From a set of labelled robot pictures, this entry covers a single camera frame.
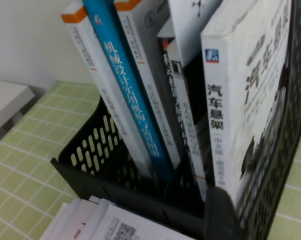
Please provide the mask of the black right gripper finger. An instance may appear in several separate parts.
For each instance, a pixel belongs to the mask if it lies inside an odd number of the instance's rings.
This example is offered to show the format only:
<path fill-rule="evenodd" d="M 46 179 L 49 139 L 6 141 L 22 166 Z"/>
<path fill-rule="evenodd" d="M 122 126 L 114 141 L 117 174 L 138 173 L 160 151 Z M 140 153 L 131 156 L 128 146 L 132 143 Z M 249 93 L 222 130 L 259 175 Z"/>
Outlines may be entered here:
<path fill-rule="evenodd" d="M 205 240 L 239 240 L 241 229 L 232 200 L 219 187 L 207 190 L 204 208 Z"/>

